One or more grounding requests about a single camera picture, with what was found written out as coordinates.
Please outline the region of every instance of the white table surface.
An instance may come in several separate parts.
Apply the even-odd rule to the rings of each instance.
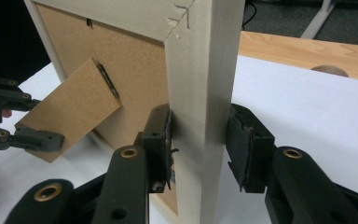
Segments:
[[[239,57],[232,103],[274,134],[277,147],[308,152],[334,182],[358,192],[358,80]],[[217,223],[270,223],[264,195],[240,193],[225,152]]]
[[[43,99],[59,80],[48,65],[21,85]],[[245,105],[275,135],[277,146],[307,151],[338,184],[358,192],[358,80],[239,57],[232,102]],[[1,127],[14,132],[23,116]],[[50,178],[75,187],[103,174],[110,156],[88,137],[52,164],[10,148],[0,151],[0,223],[33,185]],[[240,193],[225,153],[216,210],[217,223],[269,223],[264,195]],[[151,207],[150,223],[167,223]]]

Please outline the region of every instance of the wooden frame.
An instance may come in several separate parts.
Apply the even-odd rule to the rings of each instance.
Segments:
[[[25,0],[50,59],[65,79],[36,4],[161,42],[165,48],[178,213],[213,223],[240,40],[243,0]]]

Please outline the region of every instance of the wooden table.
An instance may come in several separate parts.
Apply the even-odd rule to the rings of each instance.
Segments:
[[[239,55],[307,69],[333,65],[358,79],[358,45],[241,32]],[[171,222],[177,221],[175,185],[162,195],[151,195],[151,199]]]

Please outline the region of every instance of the wood grain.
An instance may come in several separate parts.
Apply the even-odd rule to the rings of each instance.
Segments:
[[[241,32],[239,54],[307,69],[333,65],[358,79],[358,45]]]

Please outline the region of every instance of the cable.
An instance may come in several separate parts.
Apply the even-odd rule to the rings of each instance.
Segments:
[[[244,21],[242,23],[242,30],[244,31],[245,30],[245,25],[251,21],[254,17],[255,17],[255,14],[257,13],[257,8],[255,7],[255,5],[252,3],[251,0],[248,0],[249,1],[249,5],[251,5],[251,7],[255,10],[254,14],[251,16],[251,18],[249,18],[247,21]]]

